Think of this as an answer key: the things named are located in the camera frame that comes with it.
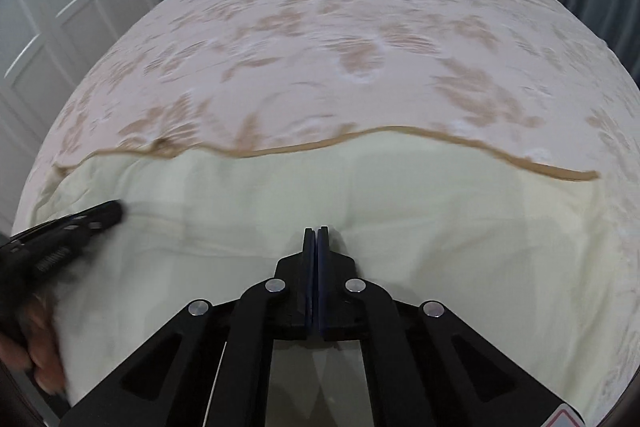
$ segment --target white wardrobe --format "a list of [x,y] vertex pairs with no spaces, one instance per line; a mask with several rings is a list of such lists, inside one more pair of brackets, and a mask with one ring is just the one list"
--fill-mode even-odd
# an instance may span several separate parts
[[0,232],[86,72],[160,0],[0,0]]

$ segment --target bed sheet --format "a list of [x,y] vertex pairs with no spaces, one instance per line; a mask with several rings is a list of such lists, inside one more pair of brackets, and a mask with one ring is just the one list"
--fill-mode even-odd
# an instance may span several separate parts
[[251,156],[406,126],[595,169],[625,255],[604,413],[640,360],[639,111],[616,56],[556,0],[165,0],[66,104],[14,229],[54,164],[115,148]]

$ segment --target silver bolt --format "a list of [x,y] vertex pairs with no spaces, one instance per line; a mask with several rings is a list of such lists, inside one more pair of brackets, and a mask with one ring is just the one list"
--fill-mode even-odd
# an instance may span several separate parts
[[367,283],[362,279],[349,279],[346,283],[344,283],[344,287],[347,288],[352,293],[360,293],[367,287]]
[[191,315],[204,315],[209,309],[209,304],[205,301],[193,301],[188,309]]
[[422,310],[428,317],[442,317],[444,314],[444,306],[438,301],[425,302]]
[[287,284],[282,279],[269,279],[264,287],[271,293],[278,293],[286,288]]

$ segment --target hand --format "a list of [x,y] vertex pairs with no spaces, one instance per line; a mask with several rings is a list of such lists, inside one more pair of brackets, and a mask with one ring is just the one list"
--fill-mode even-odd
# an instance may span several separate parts
[[14,371],[36,369],[36,383],[48,394],[65,389],[65,372],[58,353],[58,339],[52,325],[53,306],[32,298],[24,308],[28,321],[28,351],[0,333],[0,360]]

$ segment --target warning sticker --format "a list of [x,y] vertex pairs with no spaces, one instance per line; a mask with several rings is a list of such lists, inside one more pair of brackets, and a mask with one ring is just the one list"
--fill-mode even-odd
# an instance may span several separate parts
[[571,407],[563,403],[542,427],[584,427],[584,423]]

